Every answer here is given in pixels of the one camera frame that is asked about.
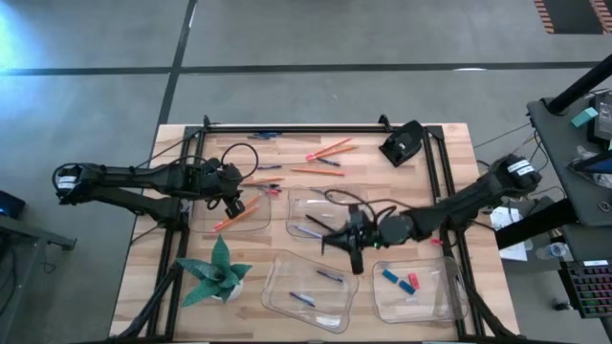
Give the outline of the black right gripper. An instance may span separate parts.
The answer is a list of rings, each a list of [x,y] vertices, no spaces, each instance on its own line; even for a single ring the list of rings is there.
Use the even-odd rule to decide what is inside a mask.
[[[366,247],[373,247],[378,240],[377,224],[370,219],[363,210],[356,205],[350,205],[349,219],[343,227],[342,233],[331,233],[321,240],[321,253],[327,247],[345,250],[349,254],[351,270],[355,275],[364,271],[362,251]]]

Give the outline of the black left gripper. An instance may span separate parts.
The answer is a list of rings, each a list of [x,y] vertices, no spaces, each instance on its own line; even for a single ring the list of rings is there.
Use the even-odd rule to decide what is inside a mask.
[[[198,178],[198,200],[204,200],[208,210],[214,210],[220,203],[225,204],[225,213],[230,219],[236,218],[245,211],[240,201],[241,190],[238,189],[243,177],[233,164],[223,164],[210,160],[202,165],[203,172]]]

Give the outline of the long black pen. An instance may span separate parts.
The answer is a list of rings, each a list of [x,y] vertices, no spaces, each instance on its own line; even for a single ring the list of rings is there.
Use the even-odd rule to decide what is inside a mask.
[[[330,227],[330,226],[326,225],[325,223],[323,223],[322,221],[318,220],[317,218],[315,218],[315,217],[314,217],[314,216],[312,216],[312,215],[305,214],[305,217],[306,217],[308,220],[312,221],[313,223],[317,224],[318,226],[323,227],[324,229],[326,229],[326,230],[327,230],[328,232],[330,232],[330,233],[334,233],[334,232],[336,232],[336,230],[335,230],[335,229],[333,229],[332,227]]]

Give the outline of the clear plastic bin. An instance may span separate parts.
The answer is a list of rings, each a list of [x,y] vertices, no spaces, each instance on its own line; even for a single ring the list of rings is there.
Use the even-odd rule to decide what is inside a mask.
[[[321,276],[316,270],[342,275],[339,283]],[[261,294],[262,305],[330,333],[343,333],[350,322],[350,311],[359,280],[349,272],[334,269],[290,251],[276,254]],[[294,299],[289,292],[303,293],[315,299],[316,306]]]
[[[383,277],[388,269],[399,277],[396,284]],[[420,288],[410,295],[398,283],[417,275]],[[457,263],[448,257],[409,261],[379,261],[372,268],[375,309],[385,323],[445,322],[463,319],[469,301]]]
[[[214,210],[208,210],[205,201],[196,201],[191,204],[190,228],[193,232],[204,234],[219,234],[219,233],[238,233],[238,232],[255,232],[264,229],[271,220],[272,206],[271,199],[261,189],[246,187],[241,189],[240,201],[245,205],[247,201],[253,198],[256,194],[261,197],[256,206],[258,210],[248,218],[239,221],[238,223],[228,226],[225,229],[215,232],[214,226],[218,223],[229,219],[225,213],[225,204],[220,203]]]
[[[308,220],[305,214],[312,215],[339,231],[349,219],[348,204],[358,201],[353,195],[365,200],[367,193],[357,184],[291,187],[287,193],[287,232],[299,238],[319,239],[296,230],[293,228],[293,225],[296,225],[304,226],[321,235],[330,234],[323,227]]]

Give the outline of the black hole punch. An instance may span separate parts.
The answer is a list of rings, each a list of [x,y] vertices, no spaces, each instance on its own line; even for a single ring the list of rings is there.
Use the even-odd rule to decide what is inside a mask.
[[[399,167],[419,152],[423,134],[423,126],[417,120],[412,120],[394,130],[379,150],[394,167]]]

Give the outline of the white paper sheet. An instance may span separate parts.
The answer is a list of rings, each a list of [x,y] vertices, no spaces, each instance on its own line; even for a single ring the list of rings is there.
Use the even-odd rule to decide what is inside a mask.
[[[499,251],[500,257],[505,260],[527,262],[527,252],[533,249],[533,242],[531,239],[518,243],[516,245],[503,248]]]
[[[499,206],[490,214],[490,221],[495,231],[512,225],[523,219],[517,208]]]

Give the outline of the black desk beam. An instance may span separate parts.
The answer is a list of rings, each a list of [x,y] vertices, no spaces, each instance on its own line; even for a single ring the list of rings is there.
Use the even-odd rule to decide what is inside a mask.
[[[550,198],[543,197],[535,201],[532,211],[522,220],[495,232],[497,247],[511,247],[554,228],[578,221],[576,211],[568,199],[553,202]]]

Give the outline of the black device blue light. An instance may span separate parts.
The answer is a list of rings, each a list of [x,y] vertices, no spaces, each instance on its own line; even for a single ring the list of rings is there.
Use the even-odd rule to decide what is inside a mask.
[[[11,194],[0,190],[0,215],[18,219],[25,209],[26,203]]]

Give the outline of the clear plastic bottle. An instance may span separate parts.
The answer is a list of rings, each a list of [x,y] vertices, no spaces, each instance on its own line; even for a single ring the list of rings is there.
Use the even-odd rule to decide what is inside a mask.
[[[535,257],[540,260],[552,260],[563,258],[569,251],[569,247],[562,242],[555,242],[535,251]]]

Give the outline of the backlit black keyboard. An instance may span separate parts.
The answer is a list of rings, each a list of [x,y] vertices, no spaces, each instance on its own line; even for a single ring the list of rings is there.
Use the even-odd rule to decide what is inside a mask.
[[[563,261],[558,274],[570,305],[581,318],[612,317],[612,263]]]

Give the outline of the teal box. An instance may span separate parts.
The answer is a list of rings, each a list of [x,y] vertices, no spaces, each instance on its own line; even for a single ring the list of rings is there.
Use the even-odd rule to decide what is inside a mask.
[[[571,123],[575,128],[580,128],[582,125],[588,123],[590,120],[592,120],[593,118],[596,118],[598,115],[599,115],[599,112],[595,108],[588,107],[582,110],[577,115],[575,115],[571,119]]]

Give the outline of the black pole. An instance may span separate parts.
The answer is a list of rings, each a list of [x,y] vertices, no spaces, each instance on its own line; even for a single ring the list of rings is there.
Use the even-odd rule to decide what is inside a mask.
[[[571,104],[612,75],[612,54],[546,104],[549,113],[560,116]]]

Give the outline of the black box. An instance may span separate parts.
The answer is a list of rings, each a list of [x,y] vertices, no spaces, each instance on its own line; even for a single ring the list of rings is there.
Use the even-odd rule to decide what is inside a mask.
[[[612,140],[612,92],[592,97],[589,105],[598,114],[587,124],[587,139],[607,146]]]

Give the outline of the striped floor mat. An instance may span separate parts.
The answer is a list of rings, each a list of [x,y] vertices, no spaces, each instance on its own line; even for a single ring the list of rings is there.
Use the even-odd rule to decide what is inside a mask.
[[[612,34],[612,0],[533,0],[548,34]]]

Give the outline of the black aluminium table frame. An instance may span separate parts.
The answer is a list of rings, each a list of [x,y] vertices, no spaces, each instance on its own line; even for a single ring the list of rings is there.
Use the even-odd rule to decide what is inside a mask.
[[[442,127],[448,153],[449,168],[458,191],[475,182],[479,177],[466,123],[426,124]],[[214,124],[210,125],[202,145],[204,156],[217,156],[231,144],[247,139],[253,132],[283,132],[276,139],[249,140],[258,151],[263,164],[282,164],[282,171],[262,171],[250,180],[278,179],[283,188],[282,200],[272,200],[272,219],[263,229],[236,232],[223,229],[224,240],[229,245],[231,261],[252,264],[246,285],[240,296],[222,302],[208,300],[188,308],[180,304],[196,285],[190,274],[182,278],[179,306],[175,317],[172,338],[165,336],[169,319],[169,301],[172,287],[162,300],[157,330],[153,336],[175,342],[379,342],[379,341],[451,341],[457,339],[453,322],[420,322],[387,324],[375,314],[371,294],[371,268],[380,260],[421,260],[443,255],[439,246],[426,240],[422,243],[406,243],[401,247],[364,253],[365,277],[358,277],[359,288],[350,311],[347,330],[334,334],[321,328],[265,308],[261,304],[261,292],[271,268],[272,259],[285,249],[299,256],[320,262],[335,269],[350,271],[346,253],[330,248],[320,256],[320,244],[316,240],[299,239],[285,229],[286,197],[288,188],[294,185],[322,186],[334,183],[356,184],[365,188],[365,195],[373,199],[393,198],[411,205],[429,205],[433,201],[423,151],[398,168],[387,160],[378,146],[390,135],[382,124]],[[339,155],[345,176],[294,173],[290,168],[326,169],[306,162],[307,154],[318,151],[337,141],[346,140],[355,150]],[[513,302],[506,275],[498,253],[492,230],[479,225],[465,233],[465,243],[474,277],[474,285],[493,314],[513,333],[519,333]],[[109,330],[109,336],[119,335],[127,329],[154,290],[158,265],[162,257],[164,233],[161,229],[147,234],[129,248],[119,296]]]

